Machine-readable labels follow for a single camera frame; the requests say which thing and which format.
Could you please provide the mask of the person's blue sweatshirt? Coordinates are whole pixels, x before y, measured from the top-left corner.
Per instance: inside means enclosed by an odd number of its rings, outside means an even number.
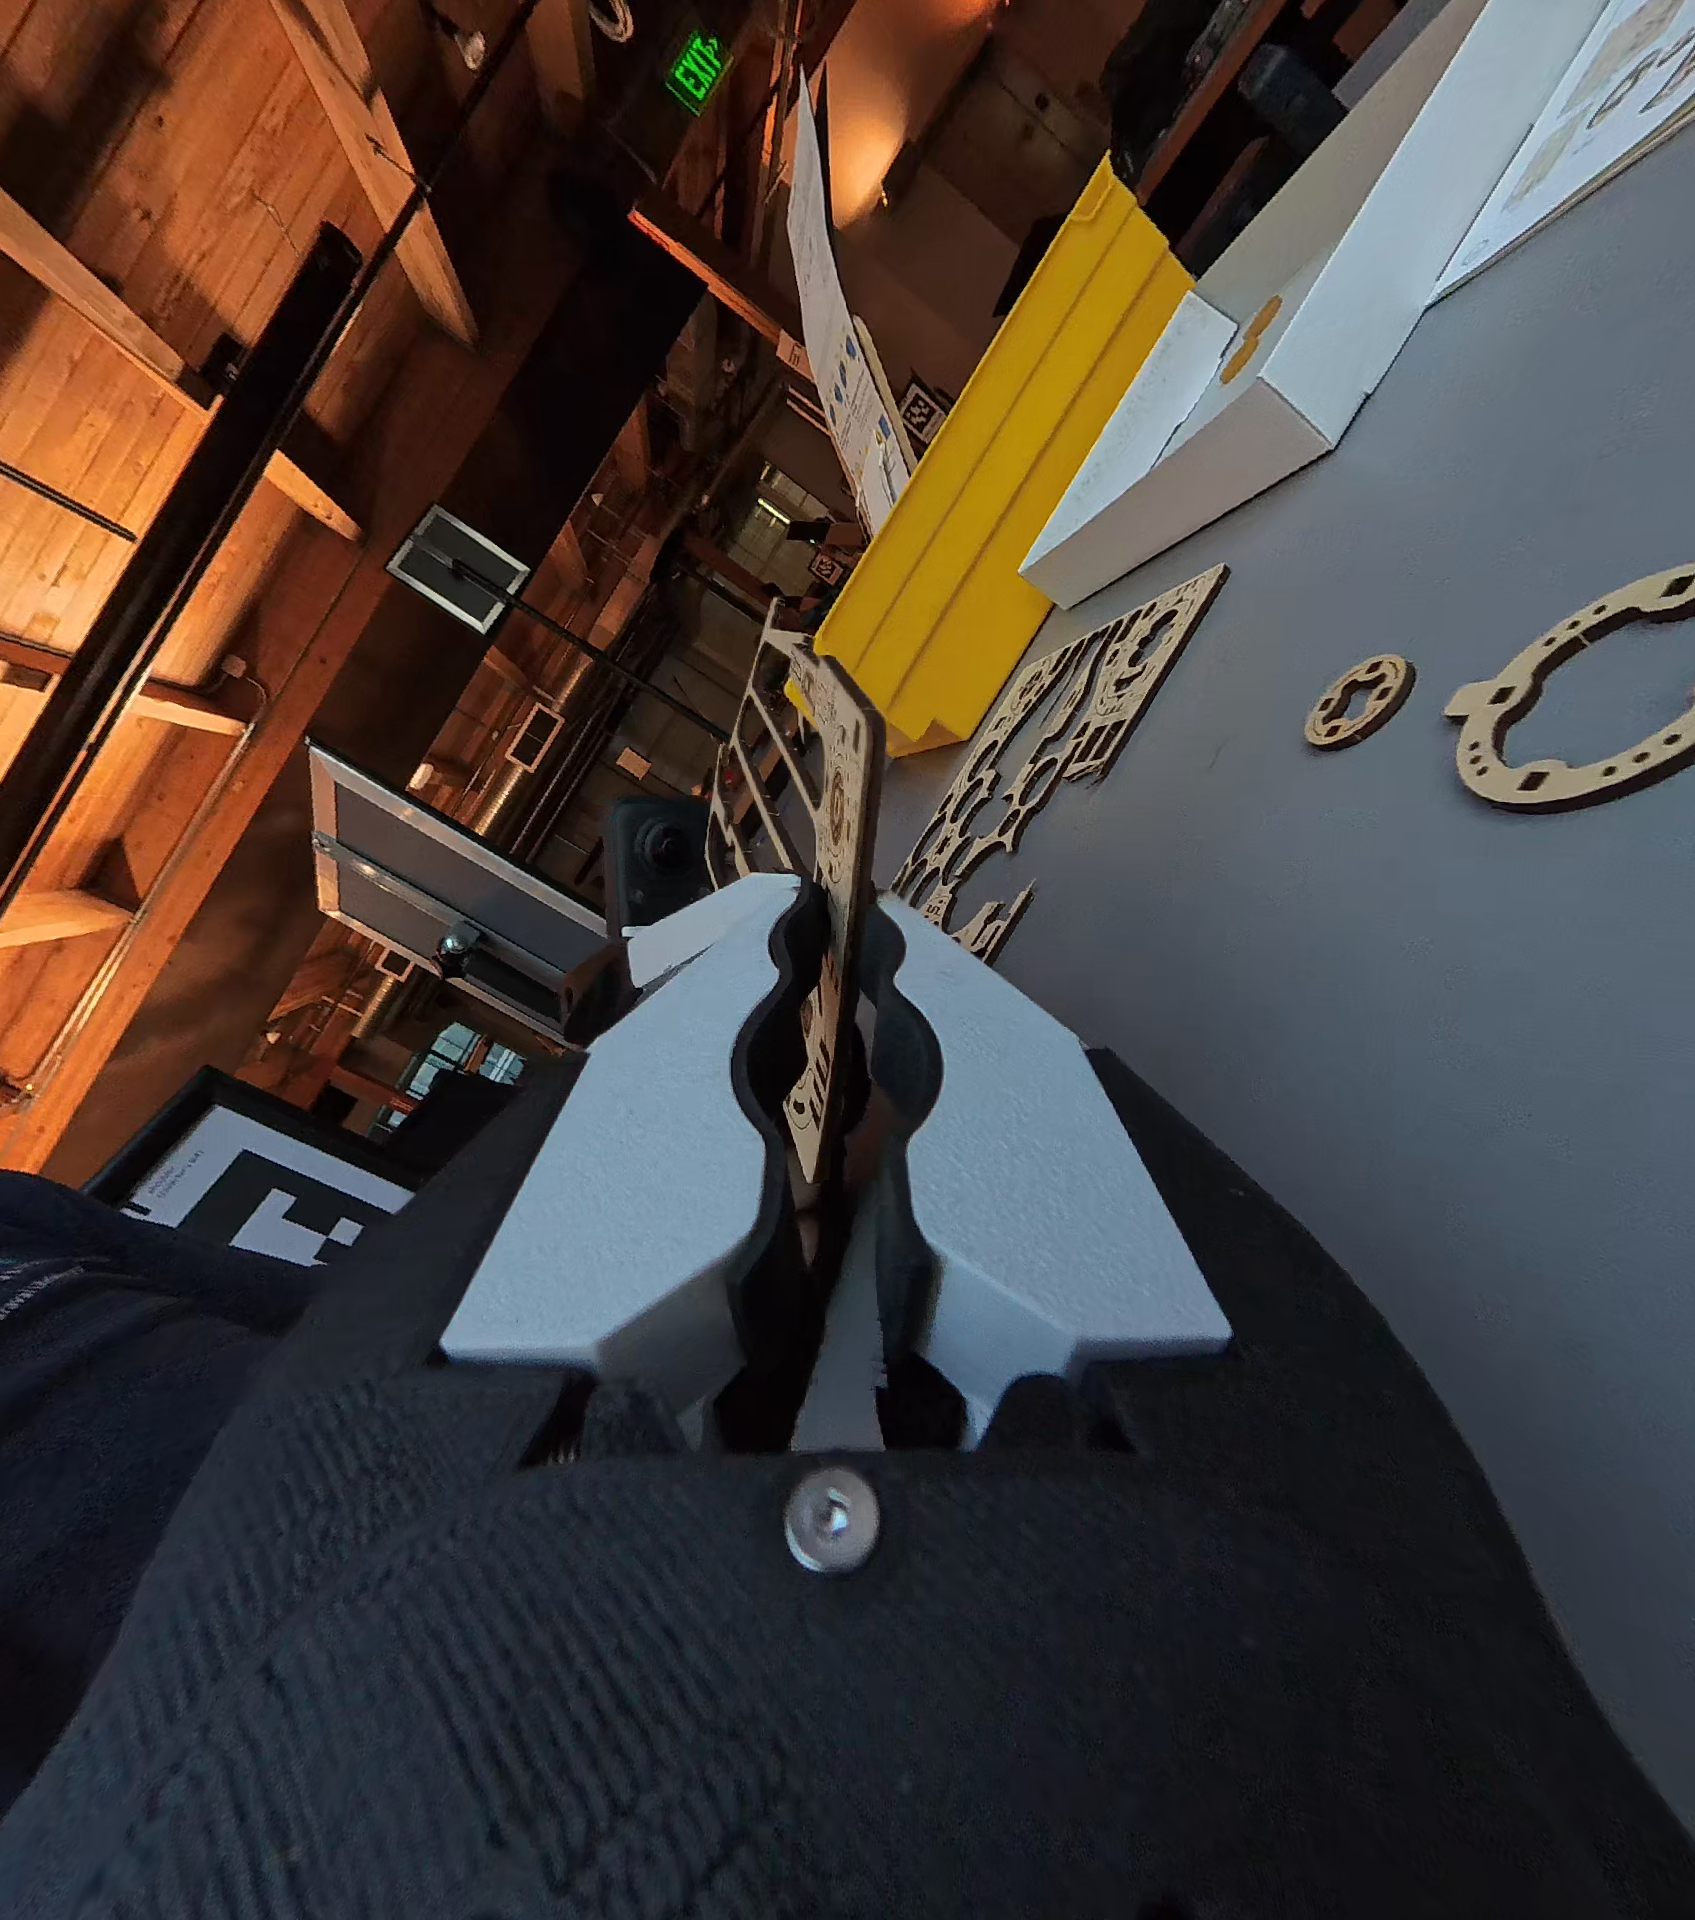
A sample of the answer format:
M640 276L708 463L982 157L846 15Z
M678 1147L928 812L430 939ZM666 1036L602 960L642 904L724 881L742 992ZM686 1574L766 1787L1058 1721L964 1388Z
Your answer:
M316 1266L0 1169L0 1819L107 1661Z

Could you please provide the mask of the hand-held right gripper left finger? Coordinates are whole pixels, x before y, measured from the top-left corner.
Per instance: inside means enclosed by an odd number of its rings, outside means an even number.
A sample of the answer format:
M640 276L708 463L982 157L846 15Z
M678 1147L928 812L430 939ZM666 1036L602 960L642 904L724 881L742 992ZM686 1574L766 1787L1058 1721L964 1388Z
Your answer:
M634 1384L702 1409L714 1447L788 1447L816 1307L786 1100L826 901L810 877L744 881L732 933L588 1048L440 1352Z

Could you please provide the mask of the grey framed panel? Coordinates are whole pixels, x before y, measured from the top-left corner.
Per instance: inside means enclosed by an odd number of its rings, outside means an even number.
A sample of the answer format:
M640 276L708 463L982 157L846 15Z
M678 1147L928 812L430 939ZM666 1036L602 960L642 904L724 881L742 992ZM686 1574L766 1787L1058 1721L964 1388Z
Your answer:
M324 914L564 1043L562 987L608 945L602 911L318 741L308 765Z

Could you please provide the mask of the long wooden parts sheet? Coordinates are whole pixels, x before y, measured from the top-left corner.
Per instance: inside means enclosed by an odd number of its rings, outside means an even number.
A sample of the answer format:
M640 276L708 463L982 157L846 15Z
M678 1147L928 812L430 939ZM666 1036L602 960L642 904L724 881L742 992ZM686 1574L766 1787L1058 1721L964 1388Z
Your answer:
M790 1140L814 1187L830 1184L850 1128L850 1030L860 1008L860 945L872 904L884 721L840 660L808 644L790 652L790 683L800 691L820 765L812 813L812 879L826 901L828 933L820 973L804 1006L808 1064L786 1100Z

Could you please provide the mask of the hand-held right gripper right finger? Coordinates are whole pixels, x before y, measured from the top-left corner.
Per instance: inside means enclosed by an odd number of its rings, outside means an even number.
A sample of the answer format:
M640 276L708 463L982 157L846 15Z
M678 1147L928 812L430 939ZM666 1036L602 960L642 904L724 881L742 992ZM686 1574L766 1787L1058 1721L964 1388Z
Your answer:
M866 1205L892 1446L976 1447L1020 1379L1230 1346L1068 1026L904 904L870 909L860 989L894 1110Z

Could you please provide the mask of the black ceiling track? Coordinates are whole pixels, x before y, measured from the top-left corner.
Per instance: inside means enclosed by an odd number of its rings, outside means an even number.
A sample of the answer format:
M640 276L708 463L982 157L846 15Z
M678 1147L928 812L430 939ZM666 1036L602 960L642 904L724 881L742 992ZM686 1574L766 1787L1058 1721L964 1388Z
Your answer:
M360 245L326 221L0 780L0 909L127 720L163 644L267 479L356 308Z

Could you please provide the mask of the wooden cutout frame sheet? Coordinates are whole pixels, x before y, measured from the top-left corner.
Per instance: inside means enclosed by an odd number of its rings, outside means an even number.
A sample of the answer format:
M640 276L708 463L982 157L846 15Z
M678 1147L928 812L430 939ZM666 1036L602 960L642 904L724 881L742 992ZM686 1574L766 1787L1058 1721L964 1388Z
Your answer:
M792 650L804 636L780 625L784 595L768 602L728 737L710 775L706 855L716 887L752 874L812 876L812 713L794 683Z

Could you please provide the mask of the white cardboard box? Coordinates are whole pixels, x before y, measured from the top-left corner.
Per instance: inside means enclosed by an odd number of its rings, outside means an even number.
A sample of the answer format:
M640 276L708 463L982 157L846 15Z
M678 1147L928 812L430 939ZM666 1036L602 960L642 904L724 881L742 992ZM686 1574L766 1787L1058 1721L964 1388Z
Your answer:
M1602 11L1436 11L1178 301L1020 575L1074 607L1330 454Z

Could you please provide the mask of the green exit sign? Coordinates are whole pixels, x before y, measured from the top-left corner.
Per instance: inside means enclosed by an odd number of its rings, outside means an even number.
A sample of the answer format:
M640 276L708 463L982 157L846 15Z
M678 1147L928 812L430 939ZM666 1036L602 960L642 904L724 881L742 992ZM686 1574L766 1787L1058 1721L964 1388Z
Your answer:
M664 91L692 119L716 99L734 60L734 42L722 29L690 20L662 66Z

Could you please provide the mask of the printed instruction paper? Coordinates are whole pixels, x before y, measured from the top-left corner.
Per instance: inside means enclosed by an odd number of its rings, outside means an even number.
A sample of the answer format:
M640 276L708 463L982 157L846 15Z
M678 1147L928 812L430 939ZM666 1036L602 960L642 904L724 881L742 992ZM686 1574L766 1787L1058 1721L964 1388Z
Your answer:
M1695 121L1695 2L1614 2L1436 279L1438 301Z

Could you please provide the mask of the square ceiling light fixture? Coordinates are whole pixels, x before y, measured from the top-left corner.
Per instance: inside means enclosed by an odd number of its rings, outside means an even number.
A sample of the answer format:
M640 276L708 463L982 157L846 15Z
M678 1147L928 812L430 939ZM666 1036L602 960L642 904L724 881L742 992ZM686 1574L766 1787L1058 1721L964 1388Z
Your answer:
M384 572L478 636L518 606L532 566L434 501L396 545Z

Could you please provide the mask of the flat wooden punched-out sheet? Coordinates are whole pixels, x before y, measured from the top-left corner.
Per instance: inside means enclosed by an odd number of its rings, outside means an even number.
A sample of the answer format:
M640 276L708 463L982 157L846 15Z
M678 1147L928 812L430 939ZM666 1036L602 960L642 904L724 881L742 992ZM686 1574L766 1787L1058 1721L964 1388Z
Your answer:
M1230 575L1196 573L1142 606L1020 666L976 731L950 788L888 891L984 964L1026 916L1036 884L986 899L956 923L962 890L1012 855L1066 784L1102 782L1140 729Z

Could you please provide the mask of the yellow plastic bin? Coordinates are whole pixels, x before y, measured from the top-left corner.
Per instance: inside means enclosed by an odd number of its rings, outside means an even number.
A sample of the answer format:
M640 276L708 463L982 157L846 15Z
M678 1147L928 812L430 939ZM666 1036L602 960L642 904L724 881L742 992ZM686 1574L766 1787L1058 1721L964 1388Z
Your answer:
M986 720L1052 610L1020 567L1194 284L1104 156L818 628L888 756Z

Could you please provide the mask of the framed black-white marker sign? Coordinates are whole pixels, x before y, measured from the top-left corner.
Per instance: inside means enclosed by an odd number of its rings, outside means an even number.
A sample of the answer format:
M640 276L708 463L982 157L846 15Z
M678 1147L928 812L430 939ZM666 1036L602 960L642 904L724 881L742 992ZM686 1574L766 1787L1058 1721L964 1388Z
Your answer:
M85 1191L203 1244L328 1267L426 1184L380 1141L203 1067Z

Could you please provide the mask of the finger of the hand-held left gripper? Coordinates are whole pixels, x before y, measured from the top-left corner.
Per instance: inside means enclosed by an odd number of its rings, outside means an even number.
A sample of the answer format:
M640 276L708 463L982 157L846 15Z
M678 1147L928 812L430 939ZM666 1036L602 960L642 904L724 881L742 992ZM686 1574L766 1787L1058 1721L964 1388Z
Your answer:
M638 992L718 947L750 911L750 881L716 887L652 923L624 932L624 957L630 983Z

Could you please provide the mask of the white poster board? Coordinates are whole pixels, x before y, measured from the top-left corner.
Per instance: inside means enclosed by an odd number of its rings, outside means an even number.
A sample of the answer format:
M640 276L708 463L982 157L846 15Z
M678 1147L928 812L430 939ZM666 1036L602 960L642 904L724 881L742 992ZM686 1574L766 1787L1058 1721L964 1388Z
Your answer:
M874 537L908 489L916 454L872 334L852 313L840 277L824 143L806 76L794 107L788 238L818 403L854 487L860 522Z

